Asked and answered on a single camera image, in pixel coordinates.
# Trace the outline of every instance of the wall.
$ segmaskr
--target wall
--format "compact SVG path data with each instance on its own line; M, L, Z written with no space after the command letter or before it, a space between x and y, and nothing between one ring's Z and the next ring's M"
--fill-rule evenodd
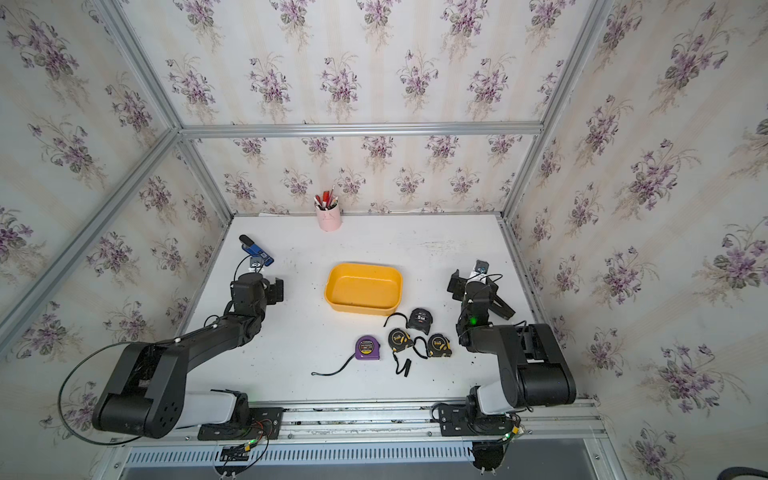
M768 469L768 4L614 6L513 217L630 478Z
M163 128L90 2L0 2L0 314L141 159ZM180 155L169 156L0 360L0 478L90 478L101 449L55 410L73 366L122 339L173 335L222 226ZM65 389L83 435L119 352Z
M185 124L299 124L539 120L589 5L122 6ZM500 210L530 143L518 135L241 138L198 147L238 212L312 212L313 195L335 185L345 211L388 213Z

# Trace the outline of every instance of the pink pen holder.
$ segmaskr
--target pink pen holder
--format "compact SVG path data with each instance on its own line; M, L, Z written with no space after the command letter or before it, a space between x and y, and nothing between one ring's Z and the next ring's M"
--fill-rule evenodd
M333 232L341 227L341 207L339 205L330 210L315 209L315 213L317 214L317 223L326 232Z

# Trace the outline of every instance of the vent grille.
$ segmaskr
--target vent grille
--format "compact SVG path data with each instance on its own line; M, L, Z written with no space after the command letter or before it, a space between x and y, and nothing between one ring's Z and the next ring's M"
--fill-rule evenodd
M353 463L472 462L471 442L402 442L329 445L270 445L258 465L335 465ZM125 464L140 467L194 467L222 465L218 460L222 446L133 447ZM248 465L263 450L256 448Z

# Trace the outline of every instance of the white table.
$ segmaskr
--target white table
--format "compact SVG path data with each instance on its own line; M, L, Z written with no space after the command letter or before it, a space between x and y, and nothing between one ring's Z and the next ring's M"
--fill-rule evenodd
M341 228L330 233L318 228L315 217L235 217L187 331L200 328L209 315L220 315L230 299L230 281L244 256L241 234L274 257L262 273L270 282L284 280L285 301L266 308L261 333L250 343L192 370L187 391L232 389L247 393L251 402L466 396L471 387L498 380L494 355L470 353L458 344L461 303L445 290L457 268L466 278L477 259L490 263L490 273L504 275L498 295L517 312L512 321L533 322L495 215L345 216ZM424 360L408 349L398 358L401 365L406 358L413 361L410 374L396 376L386 336L405 326L403 318L393 317L383 328L385 317L336 312L323 298L330 270L343 262L397 268L403 277L398 311L408 316L416 307L429 310L434 317L430 334L446 335L453 355ZM245 272L247 262L239 274ZM493 313L491 318L507 323ZM378 339L380 360L354 359L336 376L310 375L336 371L363 335ZM418 348L423 350L421 342Z

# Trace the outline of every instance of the yellow tray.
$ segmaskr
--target yellow tray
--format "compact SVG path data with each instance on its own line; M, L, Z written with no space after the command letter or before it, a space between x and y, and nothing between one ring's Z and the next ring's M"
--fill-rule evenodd
M402 275L390 266L340 263L326 284L326 302L334 310L392 315L402 298Z

